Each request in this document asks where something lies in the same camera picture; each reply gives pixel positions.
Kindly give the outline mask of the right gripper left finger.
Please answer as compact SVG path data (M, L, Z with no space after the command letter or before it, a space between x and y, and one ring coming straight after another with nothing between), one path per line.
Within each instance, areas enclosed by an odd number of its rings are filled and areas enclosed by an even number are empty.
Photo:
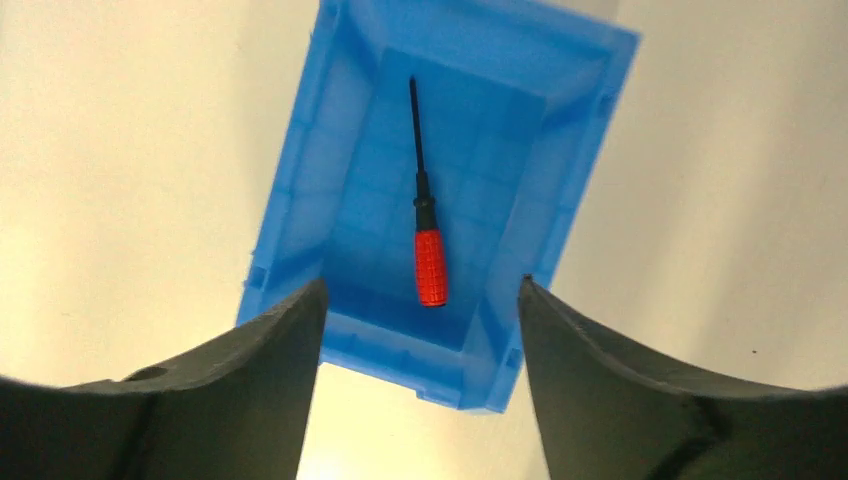
M314 280L121 381L1 382L5 479L293 479L328 309Z

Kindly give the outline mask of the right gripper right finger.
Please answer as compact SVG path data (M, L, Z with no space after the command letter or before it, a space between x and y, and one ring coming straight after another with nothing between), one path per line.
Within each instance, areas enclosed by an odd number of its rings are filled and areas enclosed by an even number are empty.
M554 479L843 479L847 390L706 370L581 314L531 276L519 320Z

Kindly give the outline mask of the red handled screwdriver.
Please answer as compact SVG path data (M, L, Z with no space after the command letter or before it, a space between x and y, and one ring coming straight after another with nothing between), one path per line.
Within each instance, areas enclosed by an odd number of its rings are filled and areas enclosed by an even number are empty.
M444 242L438 225L436 200L426 170L417 82L408 82L416 155L414 260L419 302L426 308L444 307L448 302L448 271Z

